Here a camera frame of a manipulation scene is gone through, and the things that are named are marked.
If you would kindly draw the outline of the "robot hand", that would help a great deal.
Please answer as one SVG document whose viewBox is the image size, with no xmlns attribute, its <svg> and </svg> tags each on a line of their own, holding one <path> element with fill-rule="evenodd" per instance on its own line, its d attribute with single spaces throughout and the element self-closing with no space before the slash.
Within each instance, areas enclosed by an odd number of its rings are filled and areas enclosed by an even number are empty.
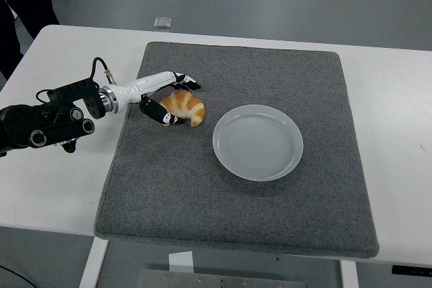
<svg viewBox="0 0 432 288">
<path fill-rule="evenodd" d="M 134 80 L 123 86 L 115 84 L 104 86 L 100 90 L 100 95 L 104 96 L 107 101 L 105 110 L 108 113 L 120 113 L 129 104 L 138 103 L 140 111 L 147 117 L 161 124 L 173 125 L 180 123 L 182 119 L 150 99 L 150 95 L 169 86 L 178 90 L 201 89 L 201 85 L 186 74 L 164 71 Z"/>
</svg>

